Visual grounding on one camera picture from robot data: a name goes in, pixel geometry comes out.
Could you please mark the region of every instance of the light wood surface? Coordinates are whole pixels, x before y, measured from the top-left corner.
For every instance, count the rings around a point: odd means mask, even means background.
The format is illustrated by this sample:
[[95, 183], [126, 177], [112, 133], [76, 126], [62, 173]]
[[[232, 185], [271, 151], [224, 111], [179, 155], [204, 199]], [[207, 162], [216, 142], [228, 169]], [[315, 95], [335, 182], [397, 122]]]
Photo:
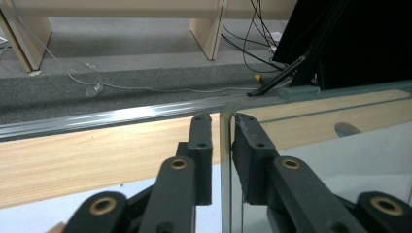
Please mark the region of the light wood surface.
[[[408, 96], [399, 90], [381, 91], [254, 109], [249, 114], [261, 120], [277, 149], [284, 150], [337, 138], [334, 124], [341, 121], [363, 132], [411, 121]], [[217, 164], [219, 115], [211, 117]], [[189, 139], [190, 120], [0, 143], [0, 208], [153, 178], [161, 162], [175, 155], [178, 143]]]
[[[219, 116], [212, 117], [219, 162]], [[0, 208], [157, 175], [179, 142], [189, 139], [191, 117], [97, 129], [0, 144]]]

